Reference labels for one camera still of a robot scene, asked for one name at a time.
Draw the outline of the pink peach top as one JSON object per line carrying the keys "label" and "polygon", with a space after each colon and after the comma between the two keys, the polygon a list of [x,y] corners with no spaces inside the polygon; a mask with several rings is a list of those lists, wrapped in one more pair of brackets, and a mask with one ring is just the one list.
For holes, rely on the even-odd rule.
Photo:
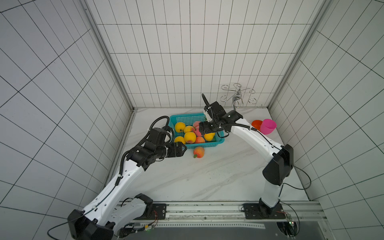
{"label": "pink peach top", "polygon": [[196,134],[197,137],[201,137],[202,136],[202,134],[201,134],[201,132],[199,130],[199,127],[196,127],[195,134]]}

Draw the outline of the pink peach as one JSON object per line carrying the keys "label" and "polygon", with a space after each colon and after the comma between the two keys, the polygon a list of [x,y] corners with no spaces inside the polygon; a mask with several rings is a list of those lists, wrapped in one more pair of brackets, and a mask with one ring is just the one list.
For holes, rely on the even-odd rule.
{"label": "pink peach", "polygon": [[199,126],[199,124],[200,124],[200,121],[196,121],[196,122],[193,123],[193,127],[196,128],[196,127]]}
{"label": "pink peach", "polygon": [[196,127],[195,134],[196,134],[197,137],[201,137],[202,136],[202,134],[201,134],[201,132],[199,130],[199,127]]}

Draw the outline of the yellow peach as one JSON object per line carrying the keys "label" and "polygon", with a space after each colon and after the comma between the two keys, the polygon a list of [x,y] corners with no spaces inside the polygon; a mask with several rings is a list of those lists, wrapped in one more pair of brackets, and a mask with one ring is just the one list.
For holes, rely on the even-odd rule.
{"label": "yellow peach", "polygon": [[206,140],[203,137],[197,137],[196,141],[195,141],[195,144],[202,144],[202,143],[205,143],[205,142],[206,142]]}
{"label": "yellow peach", "polygon": [[211,142],[215,138],[215,133],[209,133],[209,134],[204,134],[204,139],[206,142]]}
{"label": "yellow peach", "polygon": [[187,132],[184,135],[184,140],[187,144],[194,144],[196,142],[197,136],[194,132]]}
{"label": "yellow peach", "polygon": [[185,139],[184,139],[184,137],[182,137],[182,136],[178,136],[178,137],[176,137],[175,139],[174,139],[174,142],[175,143],[182,143],[182,144],[186,144],[186,141],[185,141]]}
{"label": "yellow peach", "polygon": [[178,122],[175,124],[175,131],[177,133],[183,133],[186,125],[182,122]]}

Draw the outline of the orange-pink peach bottom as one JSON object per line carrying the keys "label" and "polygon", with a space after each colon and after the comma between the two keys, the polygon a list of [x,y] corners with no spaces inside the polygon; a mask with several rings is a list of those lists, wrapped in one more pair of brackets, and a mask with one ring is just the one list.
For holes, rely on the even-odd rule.
{"label": "orange-pink peach bottom", "polygon": [[192,133],[194,133],[196,131],[196,129],[193,127],[193,126],[186,126],[185,128],[184,128],[184,133],[186,134],[186,133],[190,133],[190,132],[192,132]]}

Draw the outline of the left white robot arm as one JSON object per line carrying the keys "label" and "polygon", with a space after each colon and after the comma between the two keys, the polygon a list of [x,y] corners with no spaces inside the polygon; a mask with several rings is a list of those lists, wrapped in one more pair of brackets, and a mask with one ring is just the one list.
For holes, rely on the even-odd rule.
{"label": "left white robot arm", "polygon": [[70,233],[75,240],[111,240],[114,235],[126,235],[135,227],[134,220],[159,216],[153,210],[153,200],[138,194],[119,205],[124,193],[150,165],[165,158],[182,157],[187,148],[174,141],[169,126],[170,117],[157,118],[146,135],[132,149],[123,153],[120,168],[106,187],[83,210],[68,216]]}

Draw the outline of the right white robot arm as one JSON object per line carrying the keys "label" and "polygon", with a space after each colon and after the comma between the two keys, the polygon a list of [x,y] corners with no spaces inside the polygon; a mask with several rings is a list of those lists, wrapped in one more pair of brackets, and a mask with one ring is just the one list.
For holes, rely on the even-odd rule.
{"label": "right white robot arm", "polygon": [[199,124],[202,134],[225,132],[234,134],[253,147],[267,161],[263,169],[265,186],[257,204],[257,212],[262,218],[270,217],[280,203],[284,180],[294,167],[294,150],[290,145],[279,145],[254,128],[235,110],[226,112],[218,103],[210,104],[204,94],[204,114],[207,121]]}

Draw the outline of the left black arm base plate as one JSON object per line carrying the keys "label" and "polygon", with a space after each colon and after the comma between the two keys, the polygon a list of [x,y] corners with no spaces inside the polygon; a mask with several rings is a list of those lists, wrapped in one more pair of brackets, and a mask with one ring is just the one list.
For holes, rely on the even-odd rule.
{"label": "left black arm base plate", "polygon": [[164,220],[166,218],[167,205],[166,204],[152,204],[147,207],[144,214],[135,220]]}

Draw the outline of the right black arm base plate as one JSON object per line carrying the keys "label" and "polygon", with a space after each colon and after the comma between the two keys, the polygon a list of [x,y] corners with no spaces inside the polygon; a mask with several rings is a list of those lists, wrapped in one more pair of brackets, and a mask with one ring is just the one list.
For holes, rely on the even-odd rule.
{"label": "right black arm base plate", "polygon": [[284,220],[286,215],[282,210],[280,203],[273,208],[269,208],[264,203],[248,203],[241,207],[247,220]]}

